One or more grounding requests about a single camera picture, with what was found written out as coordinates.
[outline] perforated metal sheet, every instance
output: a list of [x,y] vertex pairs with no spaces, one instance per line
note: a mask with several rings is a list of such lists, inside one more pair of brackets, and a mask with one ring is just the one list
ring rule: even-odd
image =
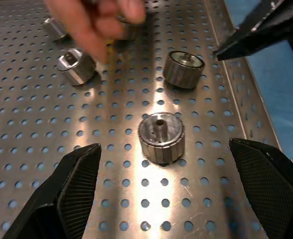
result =
[[[64,154],[99,142],[84,238],[266,238],[228,140],[252,130],[250,138],[278,143],[245,60],[228,65],[212,57],[225,32],[216,25],[231,27],[223,2],[155,0],[146,7],[134,44],[120,53],[110,48],[100,76],[72,87],[55,65],[73,43],[51,43],[41,27],[43,4],[0,1],[0,237]],[[196,89],[163,81],[171,50],[205,61]],[[249,93],[235,90],[236,74],[245,75]],[[239,107],[244,97],[249,104]],[[243,120],[244,111],[253,117]],[[186,153],[166,167],[147,161],[138,141],[138,124],[155,112],[174,113],[186,126]]]

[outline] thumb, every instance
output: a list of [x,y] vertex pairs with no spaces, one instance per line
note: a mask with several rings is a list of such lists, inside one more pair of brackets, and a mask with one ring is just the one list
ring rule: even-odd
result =
[[122,14],[132,23],[145,20],[145,8],[142,0],[117,0]]

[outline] finger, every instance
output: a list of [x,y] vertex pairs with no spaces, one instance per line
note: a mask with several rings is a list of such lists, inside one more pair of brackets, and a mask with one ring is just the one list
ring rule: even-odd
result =
[[100,0],[98,10],[100,15],[116,15],[119,7],[115,0]]
[[96,20],[96,28],[104,38],[121,39],[123,37],[123,26],[114,16],[99,17]]
[[145,20],[145,8],[142,0],[117,0],[121,12],[132,23]]
[[91,17],[80,0],[51,0],[48,5],[66,30],[83,50],[99,61],[106,60],[105,39],[99,35],[91,22]]

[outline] blue surface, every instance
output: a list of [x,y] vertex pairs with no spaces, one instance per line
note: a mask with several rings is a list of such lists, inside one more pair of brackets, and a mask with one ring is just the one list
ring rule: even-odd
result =
[[[235,25],[258,0],[225,0]],[[281,147],[293,159],[293,52],[287,41],[249,56],[253,74],[277,132]]]

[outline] hand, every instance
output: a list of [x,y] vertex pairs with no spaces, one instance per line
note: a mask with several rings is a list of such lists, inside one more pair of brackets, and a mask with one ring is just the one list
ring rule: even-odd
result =
[[53,14],[77,42],[78,46],[98,61],[106,61],[106,40],[123,35],[121,23],[115,16],[121,13],[132,23],[145,19],[143,0],[45,0]]

